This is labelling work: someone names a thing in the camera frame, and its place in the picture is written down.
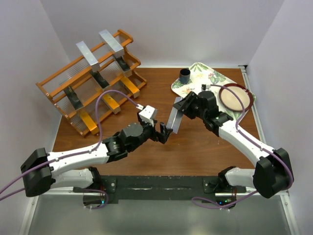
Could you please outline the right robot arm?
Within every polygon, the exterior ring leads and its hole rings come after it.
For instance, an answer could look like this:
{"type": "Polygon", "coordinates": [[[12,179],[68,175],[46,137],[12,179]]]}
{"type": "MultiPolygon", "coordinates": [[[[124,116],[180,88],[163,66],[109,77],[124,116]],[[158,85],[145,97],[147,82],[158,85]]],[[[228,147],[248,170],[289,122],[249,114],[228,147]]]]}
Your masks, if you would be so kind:
{"type": "Polygon", "coordinates": [[[253,169],[231,166],[219,173],[218,187],[230,192],[234,187],[254,188],[264,198],[289,189],[294,182],[289,154],[259,141],[227,113],[221,112],[211,91],[190,92],[173,105],[190,119],[200,118],[206,129],[229,142],[253,164],[253,169]]]}

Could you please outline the gold honeycomb toothpaste box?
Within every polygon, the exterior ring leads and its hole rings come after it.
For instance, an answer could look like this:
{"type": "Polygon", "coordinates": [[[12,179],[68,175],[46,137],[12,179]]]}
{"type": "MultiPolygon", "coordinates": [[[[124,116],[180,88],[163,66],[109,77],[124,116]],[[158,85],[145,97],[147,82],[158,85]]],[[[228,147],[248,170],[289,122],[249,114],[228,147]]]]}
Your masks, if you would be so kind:
{"type": "Polygon", "coordinates": [[[117,103],[116,100],[113,99],[113,97],[109,94],[104,94],[102,96],[102,100],[105,102],[105,104],[110,108],[110,110],[117,114],[121,111],[120,105],[117,103]]]}

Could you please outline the silver toothpaste box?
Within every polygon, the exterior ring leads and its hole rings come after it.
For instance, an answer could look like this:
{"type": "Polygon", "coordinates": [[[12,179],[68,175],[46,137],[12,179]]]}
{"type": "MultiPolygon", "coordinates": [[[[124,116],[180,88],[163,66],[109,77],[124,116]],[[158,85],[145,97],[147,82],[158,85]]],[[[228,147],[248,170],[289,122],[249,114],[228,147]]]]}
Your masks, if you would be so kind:
{"type": "Polygon", "coordinates": [[[76,43],[76,46],[80,50],[83,57],[87,60],[89,65],[91,66],[91,69],[93,72],[98,72],[100,70],[100,64],[96,57],[93,55],[91,50],[88,48],[88,46],[85,44],[84,41],[80,41],[76,43]]]}
{"type": "Polygon", "coordinates": [[[107,44],[114,57],[118,58],[124,55],[124,48],[122,45],[107,30],[102,30],[98,34],[101,40],[107,44]]]}
{"type": "Polygon", "coordinates": [[[177,134],[181,124],[183,113],[177,108],[172,107],[166,127],[173,130],[173,133],[177,134]]]}

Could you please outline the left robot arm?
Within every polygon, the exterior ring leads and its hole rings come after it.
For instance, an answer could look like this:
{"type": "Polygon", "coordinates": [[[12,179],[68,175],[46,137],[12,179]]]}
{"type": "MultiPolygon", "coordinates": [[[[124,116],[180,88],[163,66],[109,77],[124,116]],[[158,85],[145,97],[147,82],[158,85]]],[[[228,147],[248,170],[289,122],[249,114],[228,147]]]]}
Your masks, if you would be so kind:
{"type": "Polygon", "coordinates": [[[45,148],[36,149],[21,166],[26,196],[34,197],[53,187],[62,187],[61,178],[78,168],[119,161],[147,140],[165,144],[173,129],[162,122],[157,131],[156,123],[156,120],[146,123],[139,119],[100,144],[70,151],[48,153],[45,148]]]}

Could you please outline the white orange R.O toothpaste box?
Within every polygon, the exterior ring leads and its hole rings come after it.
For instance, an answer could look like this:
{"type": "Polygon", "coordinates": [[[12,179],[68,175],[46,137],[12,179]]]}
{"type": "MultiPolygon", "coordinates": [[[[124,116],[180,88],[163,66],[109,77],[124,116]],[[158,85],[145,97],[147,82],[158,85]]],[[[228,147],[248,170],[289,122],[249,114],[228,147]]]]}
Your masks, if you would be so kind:
{"type": "Polygon", "coordinates": [[[125,89],[127,89],[134,98],[137,98],[140,96],[140,90],[139,88],[127,77],[123,76],[120,81],[124,85],[125,89]]]}

